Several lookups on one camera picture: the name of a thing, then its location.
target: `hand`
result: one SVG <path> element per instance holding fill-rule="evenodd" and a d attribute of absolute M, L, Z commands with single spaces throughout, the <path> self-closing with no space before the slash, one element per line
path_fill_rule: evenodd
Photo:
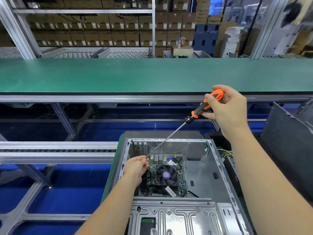
<path fill-rule="evenodd" d="M 146 156 L 133 157 L 127 160 L 124 170 L 124 176 L 134 182 L 137 188 L 141 183 L 141 176 L 149 168 L 149 158 Z"/>
<path fill-rule="evenodd" d="M 231 142 L 237 133 L 242 130 L 249 130 L 247 123 L 247 99 L 229 86 L 217 85 L 213 86 L 212 89 L 222 89 L 224 91 L 222 103 L 218 102 L 210 94 L 205 94 L 204 97 L 214 113 L 203 112 L 202 115 L 209 119 L 215 119 L 221 127 L 224 137 Z"/>

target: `forearm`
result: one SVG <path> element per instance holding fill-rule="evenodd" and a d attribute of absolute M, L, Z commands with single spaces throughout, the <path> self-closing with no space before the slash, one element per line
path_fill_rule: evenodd
<path fill-rule="evenodd" d="M 75 235 L 123 235 L 129 218 L 135 186 L 125 176 Z"/>
<path fill-rule="evenodd" d="M 250 130 L 238 132 L 231 139 L 231 145 L 241 188 L 257 233 L 311 233 L 313 208 L 288 182 Z"/>

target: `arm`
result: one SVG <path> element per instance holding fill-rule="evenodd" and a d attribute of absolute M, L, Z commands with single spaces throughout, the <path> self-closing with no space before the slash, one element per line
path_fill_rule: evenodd
<path fill-rule="evenodd" d="M 135 189 L 148 167 L 146 156 L 127 160 L 123 177 L 75 235 L 123 235 Z"/>
<path fill-rule="evenodd" d="M 247 123 L 247 99 L 231 87 L 218 85 L 222 103 L 205 95 L 222 133 L 232 145 L 240 185 L 258 235 L 311 234 L 313 208 L 284 177 L 252 135 Z"/>

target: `green tabletop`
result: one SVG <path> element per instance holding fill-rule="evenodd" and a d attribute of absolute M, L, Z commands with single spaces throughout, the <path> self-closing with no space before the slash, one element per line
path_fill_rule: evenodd
<path fill-rule="evenodd" d="M 311 59 L 2 59 L 0 92 L 313 92 Z"/>

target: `person's left hand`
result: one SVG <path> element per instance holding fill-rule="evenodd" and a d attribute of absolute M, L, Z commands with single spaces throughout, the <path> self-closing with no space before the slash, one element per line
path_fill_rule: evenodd
<path fill-rule="evenodd" d="M 126 178 L 130 178 L 134 182 L 135 188 L 141 183 L 141 176 L 149 168 L 149 158 L 146 156 L 133 157 L 127 160 L 124 170 Z"/>

